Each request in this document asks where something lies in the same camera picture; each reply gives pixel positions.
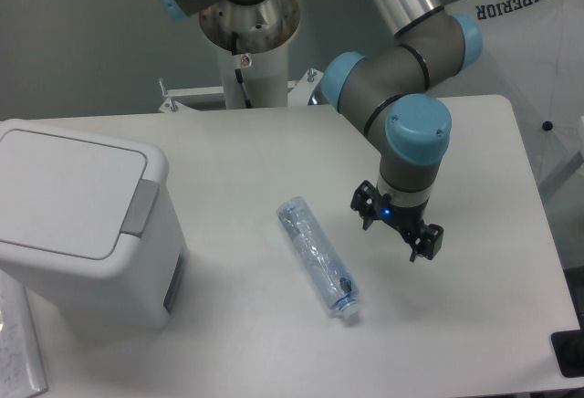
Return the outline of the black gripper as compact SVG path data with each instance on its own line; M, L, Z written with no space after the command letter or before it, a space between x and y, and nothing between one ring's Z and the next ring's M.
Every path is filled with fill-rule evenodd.
M378 220L396 230L411 247L410 261L414 262L418 257L433 260L442 248L443 228L423 221L427 204L425 200L416 206L399 206L389 194L381 195L371 182L364 181L353 193L350 208L359 214L363 230Z

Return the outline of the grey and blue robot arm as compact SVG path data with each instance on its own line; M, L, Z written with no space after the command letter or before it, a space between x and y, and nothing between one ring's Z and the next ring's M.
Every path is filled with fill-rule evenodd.
M161 0L173 18L197 16L223 61L225 104L258 109L287 104L287 62L261 64L284 50L299 26L296 0ZM377 58L347 52L333 59L319 91L380 153L375 183L354 192L351 208L365 226L396 230L413 257L432 259L443 229L423 214L450 141L452 118L433 86L474 63L483 47L478 25L452 16L440 0L374 0L396 45Z

